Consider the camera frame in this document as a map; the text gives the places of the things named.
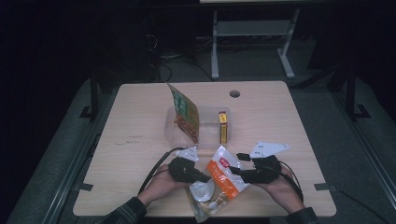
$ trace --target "person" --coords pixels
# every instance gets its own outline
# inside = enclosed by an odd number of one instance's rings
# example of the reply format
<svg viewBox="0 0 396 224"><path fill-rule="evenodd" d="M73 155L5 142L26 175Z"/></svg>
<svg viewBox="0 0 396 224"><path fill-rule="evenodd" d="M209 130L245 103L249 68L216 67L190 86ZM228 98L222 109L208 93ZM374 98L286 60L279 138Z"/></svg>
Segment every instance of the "person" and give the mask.
<svg viewBox="0 0 396 224"><path fill-rule="evenodd" d="M291 177L291 171L283 166L281 172ZM146 215L146 209L152 202L161 199L173 190L186 188L189 185L189 183L176 182L168 172L168 165L162 165L141 193L97 223L138 223ZM312 207L304 206L289 182L282 176L270 184L254 185L267 191L272 199L288 212L286 219L289 224L319 223Z"/></svg>

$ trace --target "plastic bag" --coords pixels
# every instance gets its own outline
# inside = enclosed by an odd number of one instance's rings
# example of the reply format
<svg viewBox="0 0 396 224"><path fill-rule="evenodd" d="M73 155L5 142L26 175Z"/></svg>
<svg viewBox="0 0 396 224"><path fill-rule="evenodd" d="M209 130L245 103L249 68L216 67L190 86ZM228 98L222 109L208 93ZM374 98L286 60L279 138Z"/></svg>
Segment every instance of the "plastic bag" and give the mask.
<svg viewBox="0 0 396 224"><path fill-rule="evenodd" d="M191 208L198 223L207 220L248 186L230 166L244 170L240 161L224 147L219 147L204 173L212 177L207 183L190 185Z"/></svg>

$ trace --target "dark sleeve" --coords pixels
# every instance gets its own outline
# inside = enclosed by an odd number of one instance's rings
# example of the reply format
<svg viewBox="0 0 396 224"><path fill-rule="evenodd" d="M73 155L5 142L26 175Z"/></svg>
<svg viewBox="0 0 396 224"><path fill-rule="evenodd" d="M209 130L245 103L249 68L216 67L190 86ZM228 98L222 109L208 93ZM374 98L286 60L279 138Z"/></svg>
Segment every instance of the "dark sleeve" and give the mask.
<svg viewBox="0 0 396 224"><path fill-rule="evenodd" d="M286 217L289 224L319 224L317 215L312 207L307 207Z"/></svg>
<svg viewBox="0 0 396 224"><path fill-rule="evenodd" d="M138 223L146 215L146 207L136 197L133 197L130 201L118 207L116 210L111 212L109 215L104 217L98 223L102 224L117 224L127 223L135 224Z"/></svg>

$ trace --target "snack bag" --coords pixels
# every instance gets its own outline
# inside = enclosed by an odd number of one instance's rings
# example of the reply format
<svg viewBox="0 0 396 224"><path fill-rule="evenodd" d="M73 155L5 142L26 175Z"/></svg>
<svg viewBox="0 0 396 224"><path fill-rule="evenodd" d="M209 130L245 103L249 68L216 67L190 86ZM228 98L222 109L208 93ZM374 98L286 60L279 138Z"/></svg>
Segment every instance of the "snack bag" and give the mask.
<svg viewBox="0 0 396 224"><path fill-rule="evenodd" d="M193 143L197 144L199 139L199 114L197 106L187 96L181 93L181 91L178 91L169 83L166 84L171 89L174 98L176 110L175 123Z"/></svg>
<svg viewBox="0 0 396 224"><path fill-rule="evenodd" d="M233 154L219 147L204 171L212 179L207 183L197 181L189 186L191 207L198 223L214 215L248 186L241 176L230 171L230 166L244 169Z"/></svg>

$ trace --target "table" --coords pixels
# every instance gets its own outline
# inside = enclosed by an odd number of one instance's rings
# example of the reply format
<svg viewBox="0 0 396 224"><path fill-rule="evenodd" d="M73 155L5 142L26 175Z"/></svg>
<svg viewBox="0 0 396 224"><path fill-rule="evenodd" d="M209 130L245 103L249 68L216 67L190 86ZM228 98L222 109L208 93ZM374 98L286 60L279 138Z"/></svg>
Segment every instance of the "table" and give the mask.
<svg viewBox="0 0 396 224"><path fill-rule="evenodd" d="M227 106L231 111L232 136L227 149L249 153L257 141L287 143L290 149L276 156L297 174L304 203L318 216L336 212L327 190L314 184L325 180L291 99L281 81L175 83L197 106ZM239 91L233 98L230 91ZM103 216L127 202L164 152L171 149L164 136L167 110L173 105L166 84L125 84L120 87L92 163L84 179L91 191L81 189L74 206L77 216ZM196 167L203 170L216 148L200 149ZM170 162L174 155L164 163ZM270 196L248 186L216 217L273 217L286 212ZM148 217L193 217L187 192L179 190L154 202Z"/></svg>

